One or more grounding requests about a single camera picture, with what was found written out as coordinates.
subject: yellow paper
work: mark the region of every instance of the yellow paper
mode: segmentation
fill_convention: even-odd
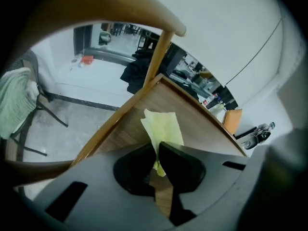
[[[159,164],[158,149],[160,142],[172,142],[184,145],[183,137],[174,112],[159,113],[144,110],[145,119],[141,119],[142,125],[147,131],[154,150],[156,152],[156,162],[153,166],[159,176],[165,176],[165,172]]]

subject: chair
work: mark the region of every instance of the chair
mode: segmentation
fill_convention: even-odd
[[[11,70],[15,70],[18,68],[22,68],[22,67],[28,67],[31,69],[31,75],[30,75],[30,79],[32,81],[35,81],[38,85],[38,90],[39,90],[39,95],[37,98],[37,107],[34,111],[32,111],[27,119],[23,122],[23,124],[18,128],[18,130],[11,134],[11,139],[21,148],[23,148],[26,151],[30,151],[30,152],[34,152],[43,156],[47,156],[46,153],[42,153],[40,151],[28,148],[26,146],[24,146],[23,144],[21,144],[17,139],[16,136],[18,134],[20,134],[20,132],[22,131],[22,129],[25,127],[25,125],[31,125],[32,123],[32,119],[34,117],[35,111],[36,110],[45,110],[48,114],[50,114],[56,121],[58,121],[60,124],[62,124],[65,127],[68,127],[68,125],[66,123],[64,123],[62,120],[60,120],[51,110],[49,110],[44,104],[43,102],[46,101],[50,101],[46,95],[43,93],[40,82],[39,82],[39,64],[38,64],[38,59],[36,57],[36,55],[31,51],[28,50],[25,54],[23,54],[18,60],[16,60],[9,68],[8,71]]]

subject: white plastic surface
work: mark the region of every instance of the white plastic surface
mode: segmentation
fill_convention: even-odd
[[[281,52],[282,22],[258,55],[227,84],[227,88],[239,106],[257,95],[275,77]]]

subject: green towel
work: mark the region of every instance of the green towel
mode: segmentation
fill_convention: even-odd
[[[6,72],[0,79],[0,136],[4,139],[36,108],[36,101],[26,90],[30,73],[29,68],[23,67]]]
[[[166,173],[158,160],[160,142],[165,141],[184,145],[177,116],[174,112],[159,113],[151,112],[147,109],[144,110],[144,115],[145,118],[141,119],[141,123],[148,133],[152,146],[156,152],[156,161],[153,168],[157,170],[159,176],[163,177]]]
[[[111,33],[109,32],[101,30],[100,37],[105,43],[109,43],[111,41]]]

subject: white wall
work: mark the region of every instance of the white wall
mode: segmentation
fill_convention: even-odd
[[[308,56],[277,91],[263,95],[243,105],[243,117],[236,135],[262,123],[275,122],[276,128],[265,141],[270,144],[294,128],[304,128],[308,124]]]
[[[101,32],[101,23],[93,24],[92,27],[92,35],[91,35],[91,47],[97,47],[99,44],[100,39],[100,32]]]
[[[69,28],[49,37],[53,64],[57,71],[74,57],[74,29]]]
[[[306,40],[296,20],[282,2],[280,2],[280,7],[283,22],[283,48],[278,69],[280,78],[278,88],[283,86],[295,72],[307,50]]]
[[[31,50],[38,58],[39,81],[43,87],[50,92],[57,92],[56,80],[57,71],[54,68],[53,57],[51,53],[50,38],[45,38],[33,47]]]
[[[258,94],[275,77],[282,53],[282,22],[255,58],[226,87],[239,106]]]
[[[281,18],[277,0],[159,1],[187,27],[184,37],[172,41],[223,86],[256,55]]]
[[[270,144],[275,138],[293,129],[289,115],[275,92],[258,102],[245,104],[242,109],[243,116],[235,133],[236,135],[263,123],[269,124],[275,122],[276,128],[272,131],[271,136],[264,142],[265,144]],[[252,151],[253,149],[247,151],[247,154],[250,155]]]

